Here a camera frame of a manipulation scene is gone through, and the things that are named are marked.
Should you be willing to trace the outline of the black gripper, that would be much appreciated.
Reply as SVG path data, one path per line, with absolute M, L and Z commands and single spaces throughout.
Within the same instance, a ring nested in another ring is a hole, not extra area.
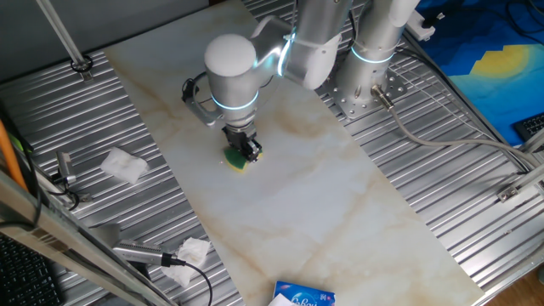
M 253 125 L 245 127 L 232 127 L 225 125 L 222 128 L 231 149 L 240 157 L 247 158 L 249 162 L 257 162 L 262 155 L 261 144 L 255 140 L 257 131 Z

